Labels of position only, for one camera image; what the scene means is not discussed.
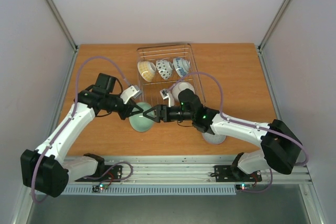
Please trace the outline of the white upturned bowl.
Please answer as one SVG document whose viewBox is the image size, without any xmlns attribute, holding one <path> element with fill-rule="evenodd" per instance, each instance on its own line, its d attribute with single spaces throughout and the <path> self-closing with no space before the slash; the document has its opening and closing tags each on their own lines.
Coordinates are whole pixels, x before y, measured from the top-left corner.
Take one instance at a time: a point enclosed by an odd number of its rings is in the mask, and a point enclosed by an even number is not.
<svg viewBox="0 0 336 224">
<path fill-rule="evenodd" d="M 173 95 L 173 98 L 176 101 L 179 101 L 178 94 L 185 89 L 190 89 L 195 94 L 195 89 L 189 82 L 181 81 L 181 82 L 177 83 L 171 91 L 172 95 Z"/>
</svg>

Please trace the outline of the grey speckled bowl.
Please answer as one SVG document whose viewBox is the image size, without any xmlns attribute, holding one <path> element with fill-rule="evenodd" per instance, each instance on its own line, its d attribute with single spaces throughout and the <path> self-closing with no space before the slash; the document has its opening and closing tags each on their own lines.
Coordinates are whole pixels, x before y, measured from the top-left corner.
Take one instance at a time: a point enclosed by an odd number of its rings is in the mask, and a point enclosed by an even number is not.
<svg viewBox="0 0 336 224">
<path fill-rule="evenodd" d="M 202 133 L 202 137 L 207 143 L 213 144 L 213 145 L 222 144 L 226 139 L 225 135 L 218 135 L 218 134 L 213 135 L 209 133 Z"/>
</svg>

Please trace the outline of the yellow patterned bowl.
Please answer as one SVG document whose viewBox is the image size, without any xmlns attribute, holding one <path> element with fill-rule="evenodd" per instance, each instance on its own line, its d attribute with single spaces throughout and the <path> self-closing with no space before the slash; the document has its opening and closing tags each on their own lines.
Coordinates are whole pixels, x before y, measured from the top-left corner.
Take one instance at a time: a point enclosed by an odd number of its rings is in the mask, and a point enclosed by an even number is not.
<svg viewBox="0 0 336 224">
<path fill-rule="evenodd" d="M 140 61 L 137 64 L 137 68 L 139 74 L 145 81 L 152 82 L 156 73 L 156 67 L 154 63 L 150 61 Z"/>
</svg>

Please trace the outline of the pink patterned bowl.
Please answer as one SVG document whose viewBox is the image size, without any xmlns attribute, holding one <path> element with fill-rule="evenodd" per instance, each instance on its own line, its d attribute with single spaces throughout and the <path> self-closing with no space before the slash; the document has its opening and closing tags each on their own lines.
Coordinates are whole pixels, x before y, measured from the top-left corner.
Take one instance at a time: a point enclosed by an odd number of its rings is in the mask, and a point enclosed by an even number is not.
<svg viewBox="0 0 336 224">
<path fill-rule="evenodd" d="M 165 59 L 159 59 L 155 63 L 156 69 L 159 75 L 164 79 L 168 80 L 173 73 L 173 64 Z"/>
</svg>

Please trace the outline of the blue floral white bowl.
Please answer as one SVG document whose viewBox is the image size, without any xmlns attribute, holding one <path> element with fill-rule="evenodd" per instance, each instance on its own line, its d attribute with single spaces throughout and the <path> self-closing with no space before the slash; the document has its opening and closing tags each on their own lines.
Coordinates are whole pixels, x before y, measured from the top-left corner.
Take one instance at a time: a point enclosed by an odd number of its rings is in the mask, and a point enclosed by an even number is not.
<svg viewBox="0 0 336 224">
<path fill-rule="evenodd" d="M 173 66 L 179 77 L 184 77 L 190 72 L 190 62 L 184 58 L 177 57 L 173 59 Z"/>
</svg>

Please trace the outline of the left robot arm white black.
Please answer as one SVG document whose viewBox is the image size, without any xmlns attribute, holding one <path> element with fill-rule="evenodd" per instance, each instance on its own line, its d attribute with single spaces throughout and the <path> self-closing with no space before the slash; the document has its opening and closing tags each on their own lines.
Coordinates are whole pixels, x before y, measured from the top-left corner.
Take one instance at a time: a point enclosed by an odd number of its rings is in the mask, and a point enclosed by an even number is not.
<svg viewBox="0 0 336 224">
<path fill-rule="evenodd" d="M 67 184 L 78 179 L 87 178 L 100 181 L 105 177 L 104 158 L 95 154 L 66 161 L 71 146 L 85 127 L 101 111 L 108 114 L 118 113 L 125 120 L 143 110 L 134 99 L 141 94 L 136 85 L 130 85 L 120 94 L 113 94 L 118 79 L 100 73 L 95 84 L 77 92 L 68 114 L 57 128 L 35 150 L 25 150 L 21 157 L 23 184 L 35 192 L 47 196 L 59 196 Z"/>
</svg>

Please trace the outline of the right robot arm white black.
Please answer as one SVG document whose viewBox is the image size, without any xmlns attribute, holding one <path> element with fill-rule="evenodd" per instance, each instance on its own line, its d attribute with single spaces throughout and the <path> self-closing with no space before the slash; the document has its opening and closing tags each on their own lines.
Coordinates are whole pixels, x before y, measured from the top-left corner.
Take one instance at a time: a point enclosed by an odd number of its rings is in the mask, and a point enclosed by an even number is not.
<svg viewBox="0 0 336 224">
<path fill-rule="evenodd" d="M 265 169 L 291 174 L 302 144 L 283 121 L 258 123 L 221 115 L 219 110 L 204 106 L 190 89 L 180 92 L 178 100 L 178 106 L 159 104 L 145 110 L 143 116 L 157 123 L 190 120 L 202 133 L 230 136 L 258 147 L 257 151 L 235 157 L 229 170 L 235 181 Z"/>
</svg>

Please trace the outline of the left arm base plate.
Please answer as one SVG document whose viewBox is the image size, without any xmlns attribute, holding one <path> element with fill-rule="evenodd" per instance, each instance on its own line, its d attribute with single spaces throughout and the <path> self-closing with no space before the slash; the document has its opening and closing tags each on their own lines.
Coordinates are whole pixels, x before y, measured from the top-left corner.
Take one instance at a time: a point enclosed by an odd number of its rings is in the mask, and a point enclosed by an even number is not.
<svg viewBox="0 0 336 224">
<path fill-rule="evenodd" d="M 122 166 L 117 165 L 114 168 L 110 169 L 104 176 L 102 176 L 99 179 L 88 179 L 88 178 L 83 177 L 83 178 L 76 180 L 76 182 L 98 183 L 103 180 L 110 181 L 111 179 L 113 180 L 120 179 L 122 177 L 122 170 L 123 170 Z"/>
</svg>

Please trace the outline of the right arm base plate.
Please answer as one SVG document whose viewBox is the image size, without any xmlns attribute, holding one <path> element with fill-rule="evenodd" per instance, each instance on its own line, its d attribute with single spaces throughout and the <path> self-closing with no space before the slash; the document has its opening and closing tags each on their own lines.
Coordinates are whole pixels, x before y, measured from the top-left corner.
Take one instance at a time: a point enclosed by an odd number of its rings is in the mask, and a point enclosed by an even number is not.
<svg viewBox="0 0 336 224">
<path fill-rule="evenodd" d="M 257 172 L 245 174 L 238 168 L 231 168 L 229 165 L 215 165 L 214 171 L 210 174 L 216 182 L 261 182 L 262 176 Z"/>
</svg>

